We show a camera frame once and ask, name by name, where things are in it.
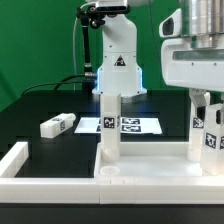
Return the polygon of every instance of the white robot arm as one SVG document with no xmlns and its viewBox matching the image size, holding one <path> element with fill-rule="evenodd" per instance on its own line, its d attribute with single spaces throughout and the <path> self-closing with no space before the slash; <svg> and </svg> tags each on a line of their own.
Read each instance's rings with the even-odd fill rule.
<svg viewBox="0 0 224 224">
<path fill-rule="evenodd" d="M 130 102 L 147 92 L 142 87 L 142 70 L 136 60 L 137 29 L 124 14 L 130 12 L 130 5 L 148 3 L 148 0 L 99 0 L 89 8 L 90 26 L 103 25 L 103 63 L 97 72 L 94 94 L 119 92 L 122 102 Z"/>
<path fill-rule="evenodd" d="M 163 38 L 179 36 L 162 45 L 162 74 L 166 84 L 190 88 L 195 107 L 205 107 L 203 90 L 224 92 L 224 1 L 179 2 L 159 29 Z"/>
</svg>

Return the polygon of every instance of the green backdrop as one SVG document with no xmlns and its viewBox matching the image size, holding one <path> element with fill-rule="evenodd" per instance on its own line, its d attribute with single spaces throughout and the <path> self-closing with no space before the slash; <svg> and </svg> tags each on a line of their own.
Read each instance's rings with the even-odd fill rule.
<svg viewBox="0 0 224 224">
<path fill-rule="evenodd" d="M 73 25 L 76 7 L 84 3 L 84 0 L 0 1 L 0 111 L 18 99 L 27 87 L 57 82 L 73 74 Z M 164 89 L 167 87 L 159 62 L 163 40 L 158 27 L 179 4 L 177 0 L 154 0 L 151 6 L 151 15 L 149 7 L 145 6 L 132 8 L 128 18 L 138 28 L 137 60 L 144 72 L 143 86 Z M 90 30 L 90 37 L 92 63 L 97 69 L 102 62 L 101 30 Z M 77 72 L 82 73 L 80 26 L 76 48 Z"/>
</svg>

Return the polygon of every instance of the white rectangular block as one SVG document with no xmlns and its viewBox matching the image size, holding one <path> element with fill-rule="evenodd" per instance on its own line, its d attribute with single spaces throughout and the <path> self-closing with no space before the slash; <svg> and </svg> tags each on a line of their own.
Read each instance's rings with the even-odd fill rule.
<svg viewBox="0 0 224 224">
<path fill-rule="evenodd" d="M 210 105 L 210 98 L 210 93 L 206 93 L 207 105 Z M 204 138 L 204 122 L 196 115 L 195 106 L 191 103 L 188 159 L 192 162 L 200 162 Z"/>
<path fill-rule="evenodd" d="M 54 138 L 73 126 L 74 114 L 60 114 L 40 125 L 42 138 Z"/>
<path fill-rule="evenodd" d="M 117 161 L 120 157 L 121 95 L 101 95 L 101 147 L 104 161 Z"/>
<path fill-rule="evenodd" d="M 0 178 L 0 203 L 99 204 L 99 184 L 84 178 Z"/>
<path fill-rule="evenodd" d="M 0 178 L 14 177 L 28 157 L 28 143 L 17 142 L 0 161 Z"/>
<path fill-rule="evenodd" d="M 222 204 L 223 179 L 136 178 L 136 204 Z"/>
<path fill-rule="evenodd" d="M 222 104 L 206 108 L 204 139 L 201 151 L 201 168 L 212 174 L 224 173 L 224 125 L 217 122 L 217 111 Z"/>
</svg>

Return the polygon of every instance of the black table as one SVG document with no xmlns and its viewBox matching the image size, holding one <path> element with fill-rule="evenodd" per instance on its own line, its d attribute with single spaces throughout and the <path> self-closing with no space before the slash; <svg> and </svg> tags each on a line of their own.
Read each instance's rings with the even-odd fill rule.
<svg viewBox="0 0 224 224">
<path fill-rule="evenodd" d="M 122 141 L 188 141 L 188 91 L 149 91 L 146 101 L 122 104 L 122 116 L 158 118 L 163 134 L 122 134 Z M 54 139 L 40 138 L 40 124 L 60 113 L 76 121 Z M 0 156 L 28 141 L 30 157 L 16 177 L 92 178 L 99 134 L 75 134 L 81 117 L 99 117 L 100 104 L 82 91 L 35 91 L 0 113 Z M 1 223 L 223 223 L 217 205 L 0 204 Z"/>
</svg>

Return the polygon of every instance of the warning sticker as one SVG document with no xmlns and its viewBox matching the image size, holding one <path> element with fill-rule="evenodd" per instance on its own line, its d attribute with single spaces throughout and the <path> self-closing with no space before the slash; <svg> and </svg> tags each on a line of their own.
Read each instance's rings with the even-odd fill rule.
<svg viewBox="0 0 224 224">
<path fill-rule="evenodd" d="M 126 64 L 124 62 L 124 59 L 122 58 L 121 55 L 119 56 L 119 58 L 115 62 L 114 66 L 126 66 Z"/>
</svg>

